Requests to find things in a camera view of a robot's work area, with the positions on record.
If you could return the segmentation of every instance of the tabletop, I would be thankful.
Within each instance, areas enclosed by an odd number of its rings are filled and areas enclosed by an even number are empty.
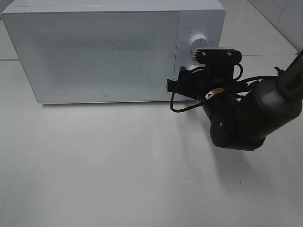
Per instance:
[[[244,78],[287,68],[293,49],[275,45],[247,52]],[[0,119],[0,227],[303,225],[303,114],[253,152],[222,149],[202,108],[41,105],[0,61]]]

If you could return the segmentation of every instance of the white microwave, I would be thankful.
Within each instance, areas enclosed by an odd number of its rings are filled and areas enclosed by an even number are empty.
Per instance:
[[[43,104],[168,101],[166,79],[219,45],[224,17],[217,0],[15,0],[2,13]]]

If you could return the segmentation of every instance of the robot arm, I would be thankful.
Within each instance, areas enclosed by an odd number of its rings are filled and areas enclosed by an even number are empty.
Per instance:
[[[242,55],[234,49],[197,49],[194,58],[205,67],[187,71],[181,67],[177,81],[167,80],[172,92],[171,110],[184,112],[202,106],[211,121],[211,139],[222,148],[254,150],[266,136],[300,115],[303,99],[303,52],[278,76],[240,80]],[[233,69],[240,75],[233,78]],[[238,93],[248,92],[241,96]],[[173,108],[175,93],[196,99],[198,104]]]

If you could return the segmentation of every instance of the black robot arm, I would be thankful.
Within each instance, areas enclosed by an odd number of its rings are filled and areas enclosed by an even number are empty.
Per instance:
[[[300,53],[286,71],[276,67],[278,76],[239,81],[243,73],[239,51],[197,49],[194,58],[205,67],[191,71],[181,67],[177,81],[167,80],[167,91],[172,92],[170,108],[179,113],[202,106],[211,121],[214,145],[254,150],[263,144],[268,134],[301,113],[302,56]],[[240,75],[234,79],[235,65],[240,67]],[[175,93],[196,99],[199,103],[176,110],[173,107]]]

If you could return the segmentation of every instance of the microwave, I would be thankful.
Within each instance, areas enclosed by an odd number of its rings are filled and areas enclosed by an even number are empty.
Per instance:
[[[219,45],[225,11],[217,0],[15,0],[1,16],[37,101],[59,104],[169,101],[166,80]]]

